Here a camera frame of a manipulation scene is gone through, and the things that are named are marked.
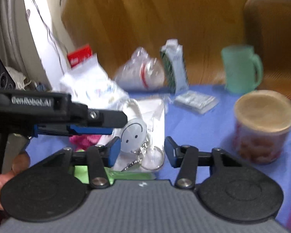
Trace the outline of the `person's left hand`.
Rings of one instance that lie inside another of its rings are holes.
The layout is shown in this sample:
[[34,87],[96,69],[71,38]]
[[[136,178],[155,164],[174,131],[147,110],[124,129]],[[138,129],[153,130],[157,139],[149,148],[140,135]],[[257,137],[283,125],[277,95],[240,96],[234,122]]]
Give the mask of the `person's left hand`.
[[13,177],[27,170],[30,166],[30,157],[26,151],[21,152],[12,162],[11,171],[0,174],[0,192],[2,187]]

